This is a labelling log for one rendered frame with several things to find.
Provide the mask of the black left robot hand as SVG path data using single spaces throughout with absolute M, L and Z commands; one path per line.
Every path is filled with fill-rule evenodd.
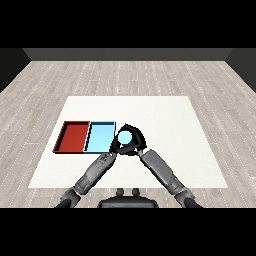
M 110 153 L 118 153 L 120 149 L 121 143 L 118 140 L 118 136 L 115 136 L 111 142 L 109 152 Z

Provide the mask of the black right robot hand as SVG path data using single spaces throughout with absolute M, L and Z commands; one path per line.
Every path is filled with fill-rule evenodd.
M 135 156 L 139 155 L 147 147 L 144 135 L 138 128 L 131 126 L 129 124 L 125 124 L 118 131 L 118 134 L 122 131 L 129 131 L 132 134 L 132 141 L 128 145 L 121 144 L 118 154 Z

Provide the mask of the small blue can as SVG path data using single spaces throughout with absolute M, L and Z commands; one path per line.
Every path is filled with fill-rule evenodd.
M 129 131 L 122 131 L 118 134 L 118 141 L 122 145 L 128 145 L 132 141 L 132 134 Z

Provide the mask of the light blue shallow open box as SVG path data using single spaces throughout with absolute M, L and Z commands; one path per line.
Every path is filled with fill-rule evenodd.
M 92 121 L 86 135 L 83 152 L 85 154 L 106 153 L 115 137 L 114 121 Z

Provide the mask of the red shallow open box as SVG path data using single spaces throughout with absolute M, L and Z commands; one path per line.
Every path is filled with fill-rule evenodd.
M 83 154 L 89 121 L 65 121 L 53 148 L 55 154 Z

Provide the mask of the dark grey robot body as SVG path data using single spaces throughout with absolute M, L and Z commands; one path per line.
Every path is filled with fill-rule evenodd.
M 124 195 L 124 189 L 118 188 L 116 195 L 108 199 L 101 200 L 99 208 L 158 208 L 155 200 L 142 197 L 138 188 L 132 189 L 131 196 Z

